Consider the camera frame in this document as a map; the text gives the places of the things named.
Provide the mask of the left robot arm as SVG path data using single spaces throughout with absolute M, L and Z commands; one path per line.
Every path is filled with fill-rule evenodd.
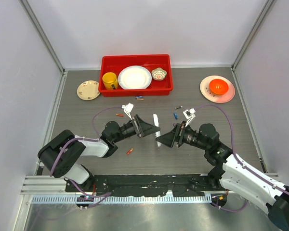
M 94 185 L 94 176 L 77 163 L 81 156 L 108 158 L 118 149 L 117 142 L 158 132 L 160 127 L 157 124 L 149 124 L 138 115 L 122 126 L 115 121 L 108 122 L 98 139 L 77 136 L 66 129 L 39 150 L 38 158 L 50 171 L 51 177 L 64 177 L 76 189 L 88 192 Z

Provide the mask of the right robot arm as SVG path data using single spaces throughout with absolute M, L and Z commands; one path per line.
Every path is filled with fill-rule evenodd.
M 220 141 L 213 124 L 193 130 L 183 121 L 156 141 L 177 147 L 188 144 L 204 150 L 204 157 L 213 165 L 208 173 L 208 185 L 213 190 L 233 191 L 260 208 L 279 229 L 289 231 L 289 185 L 262 173 L 243 160 Z

